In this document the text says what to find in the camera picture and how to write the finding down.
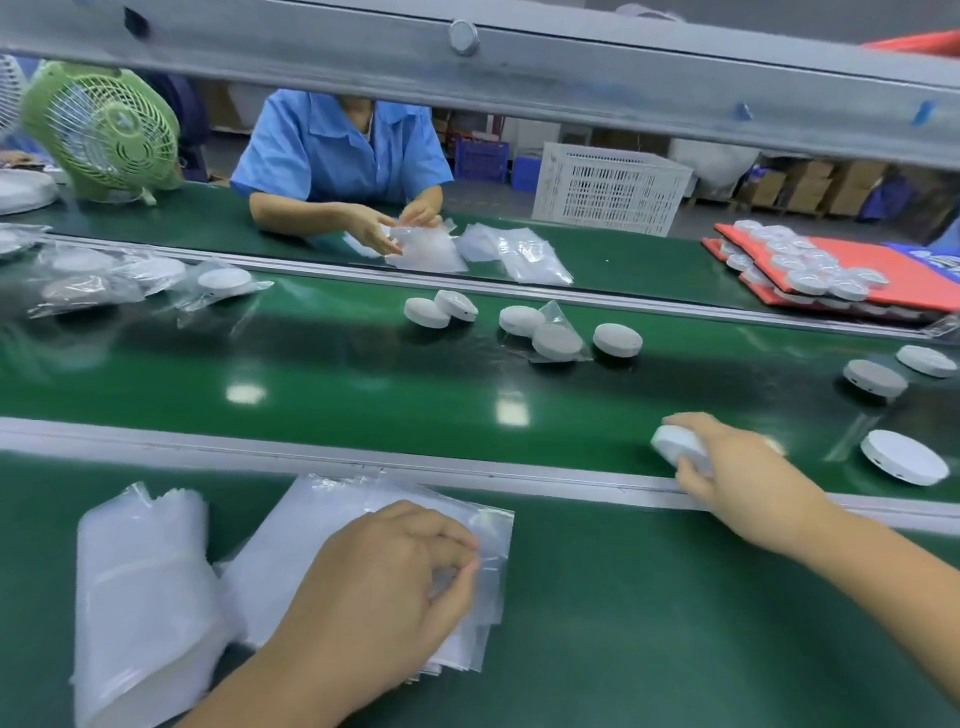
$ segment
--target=plastic bag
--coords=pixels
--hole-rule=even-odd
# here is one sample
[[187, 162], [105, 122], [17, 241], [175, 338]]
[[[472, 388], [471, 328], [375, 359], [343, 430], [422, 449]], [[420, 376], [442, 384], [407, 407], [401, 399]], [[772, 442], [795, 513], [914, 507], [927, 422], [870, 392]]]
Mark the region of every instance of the plastic bag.
[[[450, 644], [431, 658], [424, 671], [438, 667], [470, 669], [482, 664], [477, 631], [499, 623], [503, 613], [503, 574], [510, 551], [514, 516], [509, 511], [466, 503], [434, 493], [384, 473], [377, 478], [338, 480], [307, 475], [298, 478], [260, 524], [250, 540], [223, 568], [228, 599], [243, 624], [244, 642], [255, 648], [274, 634], [301, 580], [327, 538], [369, 511], [408, 499], [463, 523], [480, 539], [481, 570], [473, 608]], [[437, 572], [434, 593], [451, 573]]]
[[120, 303], [139, 303], [143, 290], [136, 281], [113, 273], [80, 274], [65, 278], [32, 279], [34, 304], [28, 308], [32, 319], [56, 316], [85, 308]]
[[214, 259], [190, 268], [170, 289], [170, 297], [174, 307], [192, 313], [225, 299], [265, 291], [273, 284], [272, 280], [257, 280], [244, 268]]
[[471, 263], [497, 260], [496, 238], [499, 231], [482, 223], [467, 225], [464, 234], [454, 238], [454, 244], [466, 260]]
[[47, 225], [0, 223], [0, 260], [12, 260], [30, 250], [50, 229]]
[[142, 484], [87, 512], [77, 532], [74, 718], [154, 728], [193, 708], [233, 637], [206, 562], [206, 504]]
[[403, 271], [464, 273], [467, 264], [444, 228], [393, 228], [391, 236], [403, 255], [384, 255], [384, 260]]
[[187, 277], [190, 267], [181, 260], [150, 252], [128, 252], [113, 270], [117, 276], [135, 280], [144, 296], [173, 288]]
[[573, 276], [560, 262], [553, 246], [529, 228], [495, 231], [496, 255], [507, 275], [517, 283], [570, 285]]

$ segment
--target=worker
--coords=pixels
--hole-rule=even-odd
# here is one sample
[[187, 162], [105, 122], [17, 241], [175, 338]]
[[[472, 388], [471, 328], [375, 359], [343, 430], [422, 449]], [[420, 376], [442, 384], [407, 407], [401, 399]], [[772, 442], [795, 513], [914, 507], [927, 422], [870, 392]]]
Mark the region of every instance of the worker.
[[[30, 81], [34, 77], [37, 68], [40, 66], [40, 59], [30, 59], [21, 56], [13, 56], [24, 78]], [[0, 162], [8, 164], [11, 167], [22, 167], [28, 165], [50, 164], [50, 156], [34, 138], [26, 132], [20, 130], [12, 133], [7, 138], [0, 141]]]
[[[450, 166], [430, 109], [282, 89], [266, 101], [230, 185], [265, 231], [347, 231], [381, 254], [397, 224], [440, 225]], [[399, 222], [368, 205], [406, 205]]]
[[[696, 432], [713, 465], [707, 479], [681, 459], [687, 493], [833, 584], [960, 703], [960, 572], [835, 505], [759, 435], [703, 413], [665, 421]], [[409, 502], [350, 523], [320, 549], [273, 638], [180, 728], [339, 724], [416, 674], [467, 613], [476, 548], [459, 523]], [[433, 570], [447, 567], [459, 569], [452, 586], [429, 599]]]

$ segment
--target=blue plastic crate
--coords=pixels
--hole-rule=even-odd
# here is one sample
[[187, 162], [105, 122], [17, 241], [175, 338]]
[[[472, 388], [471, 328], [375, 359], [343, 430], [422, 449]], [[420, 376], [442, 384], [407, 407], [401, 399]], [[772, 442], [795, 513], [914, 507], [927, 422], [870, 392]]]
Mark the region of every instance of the blue plastic crate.
[[509, 159], [510, 145], [506, 142], [457, 139], [453, 176], [458, 180], [504, 183]]
[[510, 187], [520, 192], [536, 192], [540, 179], [542, 160], [537, 157], [517, 157], [514, 159], [514, 172], [510, 177]]

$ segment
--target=metal beam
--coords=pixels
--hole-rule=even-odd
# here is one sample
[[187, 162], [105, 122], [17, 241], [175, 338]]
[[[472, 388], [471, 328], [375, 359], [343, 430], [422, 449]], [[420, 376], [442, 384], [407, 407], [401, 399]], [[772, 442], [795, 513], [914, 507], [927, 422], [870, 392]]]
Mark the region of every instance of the metal beam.
[[[451, 48], [457, 18], [471, 56]], [[960, 169], [957, 61], [523, 0], [8, 2], [0, 48]]]

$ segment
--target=electric fan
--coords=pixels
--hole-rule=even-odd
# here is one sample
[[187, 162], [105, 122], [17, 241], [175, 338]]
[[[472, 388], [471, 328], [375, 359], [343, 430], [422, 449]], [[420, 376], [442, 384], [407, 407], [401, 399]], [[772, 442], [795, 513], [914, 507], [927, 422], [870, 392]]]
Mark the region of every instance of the electric fan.
[[[27, 79], [13, 56], [0, 55], [0, 141], [15, 133]], [[0, 215], [46, 207], [57, 199], [48, 175], [26, 169], [0, 169]]]
[[21, 105], [23, 127], [63, 168], [78, 197], [141, 199], [180, 186], [180, 124], [152, 88], [127, 69], [47, 61]]

